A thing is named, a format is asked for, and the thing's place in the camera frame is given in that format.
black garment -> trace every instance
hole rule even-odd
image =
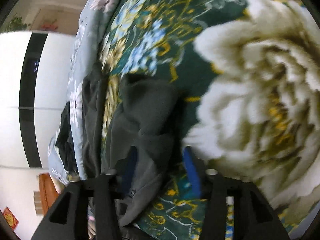
[[[172,111],[178,100],[175,87],[145,75],[125,75],[120,84],[122,103],[108,127],[101,171],[130,173],[121,160],[129,153],[133,170],[131,185],[123,200],[116,200],[119,225],[131,223],[156,196],[171,157],[174,137]]]
[[[96,178],[101,172],[101,133],[108,76],[101,72],[100,62],[82,83],[83,145],[82,158],[88,178]]]
[[[70,102],[66,103],[61,113],[60,132],[55,144],[59,149],[59,155],[63,162],[64,169],[69,173],[78,173],[75,149],[70,126]]]

black stripe panel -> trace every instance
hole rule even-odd
[[[38,67],[47,36],[47,33],[32,33],[21,71],[19,93],[20,132],[30,168],[42,168],[36,141],[34,107]]]

green plant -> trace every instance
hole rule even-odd
[[[4,32],[24,31],[29,26],[30,24],[26,24],[22,22],[22,17],[17,17],[17,14],[15,14],[12,17],[11,21],[5,27]]]

floral bedspread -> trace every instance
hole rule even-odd
[[[121,77],[153,75],[186,95],[184,145],[253,181],[288,232],[308,215],[320,199],[320,30],[300,0],[121,0],[106,33],[102,153]],[[136,224],[198,239],[205,206],[179,169]],[[232,219],[230,205],[226,239]]]

black cloth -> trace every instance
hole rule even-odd
[[[100,62],[82,83],[83,145],[82,158],[88,178],[96,178],[101,172],[101,134],[108,75],[101,72]]]
[[[122,227],[146,208],[161,187],[174,144],[172,113],[179,96],[166,81],[137,74],[122,78],[119,93],[122,102],[108,127],[101,172],[116,169],[127,178],[131,169],[122,160],[132,154],[128,159],[135,166],[133,179],[129,187],[124,185],[129,192],[116,200]]]
[[[63,162],[64,169],[69,173],[78,173],[75,148],[70,126],[70,102],[67,102],[61,113],[60,132],[55,144],[59,149],[59,155]]]

